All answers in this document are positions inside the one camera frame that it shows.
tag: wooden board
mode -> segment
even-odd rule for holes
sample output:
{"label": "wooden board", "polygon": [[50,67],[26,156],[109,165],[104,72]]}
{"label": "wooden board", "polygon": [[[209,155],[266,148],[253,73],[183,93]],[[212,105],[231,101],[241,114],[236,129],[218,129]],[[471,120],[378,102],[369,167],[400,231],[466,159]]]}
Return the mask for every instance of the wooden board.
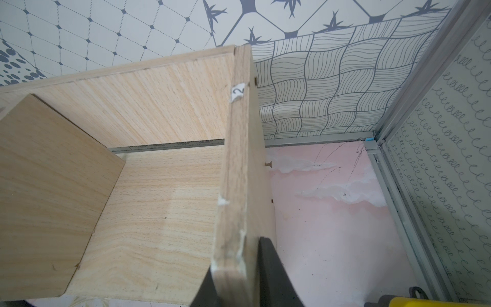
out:
{"label": "wooden board", "polygon": [[236,47],[232,85],[246,86],[244,97],[232,102],[229,110],[211,266],[215,287],[226,306],[252,306],[259,237],[276,243],[252,65],[250,46]]}
{"label": "wooden board", "polygon": [[7,110],[26,94],[106,147],[223,139],[234,46],[0,88]]}
{"label": "wooden board", "polygon": [[0,112],[0,301],[58,296],[124,161],[32,95]]}
{"label": "wooden board", "polygon": [[67,294],[189,305],[210,266],[223,146],[120,154]]}

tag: wooden panel edge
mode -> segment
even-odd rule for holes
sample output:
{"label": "wooden panel edge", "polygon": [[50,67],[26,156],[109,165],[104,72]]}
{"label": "wooden panel edge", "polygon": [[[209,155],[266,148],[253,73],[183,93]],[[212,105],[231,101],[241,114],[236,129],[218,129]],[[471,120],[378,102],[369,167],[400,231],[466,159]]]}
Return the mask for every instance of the wooden panel edge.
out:
{"label": "wooden panel edge", "polygon": [[259,237],[276,242],[253,66],[251,47],[236,47],[232,86],[245,83],[244,97],[229,109],[211,264],[225,306],[252,306],[257,301]]}
{"label": "wooden panel edge", "polygon": [[171,65],[175,63],[196,61],[201,58],[209,58],[209,57],[232,54],[234,50],[235,50],[235,46],[218,47],[218,48],[212,48],[206,50],[199,50],[199,51],[181,54],[181,55],[164,56],[161,58],[151,59],[142,62],[135,62],[130,64],[94,69],[94,70],[85,71],[77,74],[36,80],[28,83],[19,83],[9,86],[3,86],[2,88],[0,88],[0,95],[4,93],[15,92],[18,90],[40,88],[45,86],[69,83],[69,82],[103,77],[108,75],[128,73],[135,70],[161,67],[161,66]]}
{"label": "wooden panel edge", "polygon": [[225,132],[211,272],[225,306],[250,306],[243,258],[246,240],[250,46],[236,47],[232,86],[245,83],[244,96],[231,103]]}

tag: light wood panel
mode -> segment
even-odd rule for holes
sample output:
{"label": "light wood panel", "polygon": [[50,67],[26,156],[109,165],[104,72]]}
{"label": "light wood panel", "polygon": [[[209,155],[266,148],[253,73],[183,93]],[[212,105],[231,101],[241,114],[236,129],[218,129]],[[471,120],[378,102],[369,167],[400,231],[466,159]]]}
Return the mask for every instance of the light wood panel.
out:
{"label": "light wood panel", "polygon": [[222,139],[234,46],[0,89],[0,108],[35,94],[106,147]]}
{"label": "light wood panel", "polygon": [[259,237],[276,242],[252,65],[250,46],[236,47],[232,86],[246,86],[243,98],[232,102],[229,110],[211,266],[226,306],[253,305]]}
{"label": "light wood panel", "polygon": [[189,305],[210,266],[223,146],[126,160],[67,294]]}
{"label": "light wood panel", "polygon": [[58,296],[124,161],[32,95],[0,112],[0,301]]}

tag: hexagon pattern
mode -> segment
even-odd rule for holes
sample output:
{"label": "hexagon pattern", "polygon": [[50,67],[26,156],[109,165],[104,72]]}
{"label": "hexagon pattern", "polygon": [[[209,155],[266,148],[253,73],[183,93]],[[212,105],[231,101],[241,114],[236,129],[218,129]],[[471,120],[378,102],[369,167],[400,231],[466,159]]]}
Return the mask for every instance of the hexagon pattern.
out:
{"label": "hexagon pattern", "polygon": [[13,84],[249,43],[265,138],[371,131],[454,2],[0,0],[2,78]]}

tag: number label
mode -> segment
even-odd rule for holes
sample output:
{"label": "number label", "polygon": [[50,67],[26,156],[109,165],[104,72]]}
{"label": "number label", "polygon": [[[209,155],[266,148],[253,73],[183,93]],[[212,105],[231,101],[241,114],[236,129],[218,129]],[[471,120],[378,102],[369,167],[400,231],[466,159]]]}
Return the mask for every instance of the number label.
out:
{"label": "number label", "polygon": [[237,84],[232,88],[232,93],[230,95],[230,103],[236,101],[237,99],[244,96],[245,83]]}

